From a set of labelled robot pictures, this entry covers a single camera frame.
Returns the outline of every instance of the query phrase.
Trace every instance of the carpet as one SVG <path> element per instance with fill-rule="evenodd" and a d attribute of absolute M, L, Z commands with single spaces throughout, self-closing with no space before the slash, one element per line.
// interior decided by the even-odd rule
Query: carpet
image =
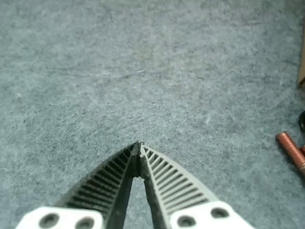
<path fill-rule="evenodd" d="M 0 223 L 144 141 L 258 229 L 305 228 L 302 0 L 2 0 Z M 153 228 L 135 179 L 124 228 Z"/>

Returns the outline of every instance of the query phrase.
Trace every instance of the gripper jaw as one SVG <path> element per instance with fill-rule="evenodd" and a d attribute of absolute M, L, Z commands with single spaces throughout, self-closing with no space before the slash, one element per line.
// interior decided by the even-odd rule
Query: gripper jaw
<path fill-rule="evenodd" d="M 169 228 L 176 211 L 217 200 L 192 174 L 148 146 L 141 145 L 140 164 L 155 229 Z"/>
<path fill-rule="evenodd" d="M 138 143 L 117 152 L 76 184 L 57 207 L 96 210 L 105 228 L 122 228 L 127 209 Z"/>

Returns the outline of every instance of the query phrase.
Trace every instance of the screw hole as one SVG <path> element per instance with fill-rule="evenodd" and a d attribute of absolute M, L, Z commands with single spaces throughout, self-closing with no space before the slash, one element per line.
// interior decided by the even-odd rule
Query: screw hole
<path fill-rule="evenodd" d="M 93 228 L 94 220 L 91 218 L 84 218 L 78 221 L 76 224 L 76 229 L 91 229 Z"/>
<path fill-rule="evenodd" d="M 178 225 L 182 228 L 191 227 L 196 224 L 196 221 L 193 217 L 190 216 L 181 216 L 178 218 Z"/>
<path fill-rule="evenodd" d="M 222 209 L 222 208 L 214 208 L 212 211 L 211 211 L 211 215 L 214 217 L 214 218 L 225 218 L 225 217 L 228 217 L 229 216 L 229 213 L 225 210 L 225 209 Z"/>
<path fill-rule="evenodd" d="M 57 214 L 51 213 L 44 216 L 40 220 L 39 226 L 44 229 L 51 228 L 57 224 L 58 220 L 59 220 L 59 216 Z"/>

